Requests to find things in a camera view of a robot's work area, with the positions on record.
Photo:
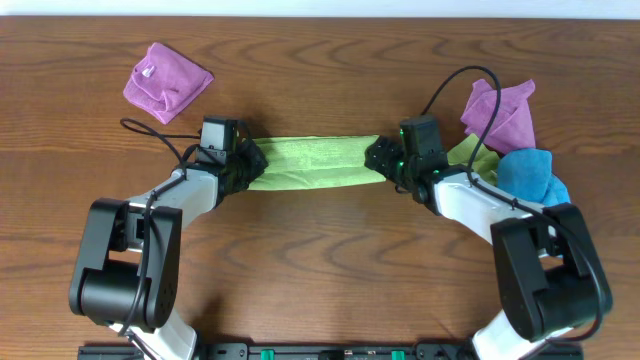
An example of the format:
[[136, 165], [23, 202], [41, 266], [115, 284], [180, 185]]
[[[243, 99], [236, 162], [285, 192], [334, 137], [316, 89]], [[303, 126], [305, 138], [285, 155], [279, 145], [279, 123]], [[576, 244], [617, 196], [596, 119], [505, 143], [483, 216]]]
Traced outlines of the light green cloth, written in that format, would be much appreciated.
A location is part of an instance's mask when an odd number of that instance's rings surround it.
[[274, 137], [255, 141], [268, 162], [252, 191], [312, 190], [380, 183], [365, 166], [365, 151], [378, 137]]

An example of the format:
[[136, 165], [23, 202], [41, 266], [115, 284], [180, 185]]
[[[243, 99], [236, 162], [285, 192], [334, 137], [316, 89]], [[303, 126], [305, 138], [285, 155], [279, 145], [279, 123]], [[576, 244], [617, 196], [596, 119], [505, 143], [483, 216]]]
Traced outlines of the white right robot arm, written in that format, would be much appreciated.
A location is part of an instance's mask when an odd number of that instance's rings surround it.
[[367, 168], [415, 202], [491, 244], [502, 309], [475, 333], [461, 359], [533, 359], [577, 348], [600, 328], [613, 296], [580, 210], [520, 200], [464, 165], [451, 165], [430, 115], [400, 124], [400, 142], [378, 137]]

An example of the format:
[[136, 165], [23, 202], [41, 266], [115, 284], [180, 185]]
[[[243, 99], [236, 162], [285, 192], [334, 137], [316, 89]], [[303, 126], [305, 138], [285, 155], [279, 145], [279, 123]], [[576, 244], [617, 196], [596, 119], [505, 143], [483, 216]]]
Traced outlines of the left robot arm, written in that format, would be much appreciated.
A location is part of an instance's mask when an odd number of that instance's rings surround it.
[[268, 165], [242, 120], [207, 116], [194, 140], [161, 184], [91, 204], [71, 278], [71, 312], [117, 332], [145, 359], [196, 356], [198, 334], [174, 308], [182, 232]]

